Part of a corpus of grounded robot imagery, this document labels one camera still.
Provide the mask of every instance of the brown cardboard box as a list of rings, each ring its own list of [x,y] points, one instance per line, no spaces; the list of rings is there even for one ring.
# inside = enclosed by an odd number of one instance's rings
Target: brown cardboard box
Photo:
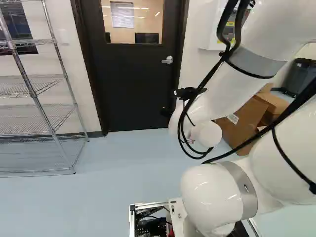
[[[281,114],[272,114],[269,111],[266,111],[262,116],[260,123],[264,126],[270,125],[274,120],[276,120]]]
[[[264,87],[259,90],[258,93],[269,93],[273,87],[273,83],[267,83]]]
[[[257,126],[268,106],[267,103],[253,97],[233,115],[217,119],[216,123],[223,130],[224,140],[235,148],[255,135],[258,132]],[[240,156],[249,154],[253,145],[254,143],[249,144],[239,150],[237,154]]]
[[[273,115],[280,115],[289,106],[289,102],[271,93],[258,93],[253,96],[256,100],[268,105],[267,111]]]

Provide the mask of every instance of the trash can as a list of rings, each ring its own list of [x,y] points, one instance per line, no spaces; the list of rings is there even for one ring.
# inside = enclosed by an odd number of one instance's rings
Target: trash can
[[[293,61],[283,85],[282,91],[295,98],[316,77],[316,61],[297,58]]]

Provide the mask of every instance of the white wall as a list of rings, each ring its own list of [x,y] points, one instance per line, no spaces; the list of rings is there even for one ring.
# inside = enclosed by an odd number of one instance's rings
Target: white wall
[[[100,131],[88,75],[77,35],[70,0],[46,0],[48,12],[57,37],[60,30],[66,30],[67,45],[60,45],[61,55],[69,75],[72,88],[81,111],[87,131]],[[23,2],[30,30],[34,39],[50,39],[40,1]],[[28,74],[62,74],[53,45],[37,46],[38,55],[21,55],[22,63]],[[0,76],[19,75],[12,56],[0,56]],[[67,85],[64,82],[39,96],[43,104],[71,103]],[[30,98],[0,99],[0,105],[32,104]],[[78,132],[78,124],[69,121],[61,127],[60,133]]]
[[[204,6],[209,2],[212,2],[212,0],[190,1],[179,87],[198,86],[201,80],[219,60],[219,51],[198,48],[198,36],[201,30],[199,19],[200,16],[203,15]],[[295,56],[295,58],[297,57],[316,59],[316,44],[306,45]],[[275,83],[274,87],[280,87],[282,85],[289,66],[290,62],[272,79],[272,82]]]

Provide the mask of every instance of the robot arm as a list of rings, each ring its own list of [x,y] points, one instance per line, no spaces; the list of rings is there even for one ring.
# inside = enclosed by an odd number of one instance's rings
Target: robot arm
[[[192,135],[190,138],[206,147],[217,145],[222,133],[211,120],[237,111],[304,45],[315,41],[315,5],[312,0],[257,2],[242,28],[240,47],[207,83],[207,91],[190,106],[187,114],[195,126],[185,118],[187,138]],[[182,110],[183,105],[178,104],[171,117],[171,135],[177,134]]]
[[[262,0],[242,30],[240,47],[222,64],[189,107],[184,120],[186,138],[206,147],[221,139],[213,119],[237,111],[305,44],[315,41],[313,0]],[[169,123],[176,134],[183,107]],[[292,162],[316,181],[316,99],[311,99],[275,128]],[[249,156],[234,162],[192,167],[182,177],[181,193],[190,222],[206,237],[225,236],[234,223],[289,204],[315,204],[307,182],[284,161],[271,132],[261,138]]]

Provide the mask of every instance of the chrome wire shelf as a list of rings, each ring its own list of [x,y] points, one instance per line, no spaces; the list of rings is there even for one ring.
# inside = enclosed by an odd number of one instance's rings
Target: chrome wire shelf
[[[71,165],[75,166],[85,145],[85,136],[59,136]],[[32,173],[68,170],[52,137],[0,139],[0,176],[4,173]]]
[[[28,39],[12,39],[16,35],[11,35],[8,27],[11,22],[6,20],[4,14],[11,9],[17,14],[23,13],[25,17],[23,5],[18,3],[26,1],[38,1],[42,4],[50,39],[31,39],[30,36]],[[0,0],[0,4],[2,3],[0,30],[5,40],[0,40],[0,51],[12,55],[21,76],[0,77],[0,98],[31,95],[34,105],[9,106],[6,103],[0,106],[0,177],[74,174],[74,166],[89,138],[58,48],[46,2]],[[27,75],[19,52],[33,50],[36,45],[44,44],[54,46],[62,75]],[[73,102],[43,105],[38,95],[57,85],[61,79],[67,84]],[[74,127],[78,122],[82,132],[71,133],[77,132]],[[63,124],[59,132],[67,135],[56,132]]]
[[[28,77],[37,95],[55,86],[64,78],[62,74],[29,75]],[[19,98],[29,96],[29,90],[25,86],[22,76],[0,77],[0,98]]]
[[[16,48],[55,43],[52,39],[13,39]],[[5,40],[0,40],[0,49],[9,49]]]
[[[55,131],[75,109],[73,104],[42,107]],[[48,127],[35,105],[0,106],[0,137],[45,134],[49,134]]]

